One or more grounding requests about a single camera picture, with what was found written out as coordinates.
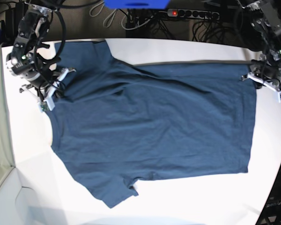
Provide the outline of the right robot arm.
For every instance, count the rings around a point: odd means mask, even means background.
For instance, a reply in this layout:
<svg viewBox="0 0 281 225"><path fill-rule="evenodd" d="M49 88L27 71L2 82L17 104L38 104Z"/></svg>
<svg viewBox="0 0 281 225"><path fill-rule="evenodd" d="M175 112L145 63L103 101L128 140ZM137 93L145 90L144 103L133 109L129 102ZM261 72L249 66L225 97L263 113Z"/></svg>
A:
<svg viewBox="0 0 281 225"><path fill-rule="evenodd" d="M60 71L50 70L50 66L60 62L60 55L66 43L66 24L60 13L63 6L62 0L26 0L28 9L18 25L18 34L15 38L12 52L7 56L7 67L11 74L28 81L19 92L34 88L37 97L44 101L53 91L53 96L62 98L65 85L58 81ZM42 41L47 35L53 20L57 15L62 27L62 40L56 55L51 59L45 59L37 50L48 49L50 46Z"/></svg>

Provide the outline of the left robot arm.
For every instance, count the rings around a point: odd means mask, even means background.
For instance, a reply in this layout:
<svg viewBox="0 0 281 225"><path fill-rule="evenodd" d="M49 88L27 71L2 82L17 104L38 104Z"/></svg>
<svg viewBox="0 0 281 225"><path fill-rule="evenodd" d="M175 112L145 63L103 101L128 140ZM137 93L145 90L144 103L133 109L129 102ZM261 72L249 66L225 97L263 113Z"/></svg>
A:
<svg viewBox="0 0 281 225"><path fill-rule="evenodd" d="M234 15L234 30L239 40L253 52L260 52L259 60L252 60L244 79L251 79L259 88L265 86L281 94L281 17L274 0L239 0ZM239 15L247 16L251 25L245 37L238 26Z"/></svg>

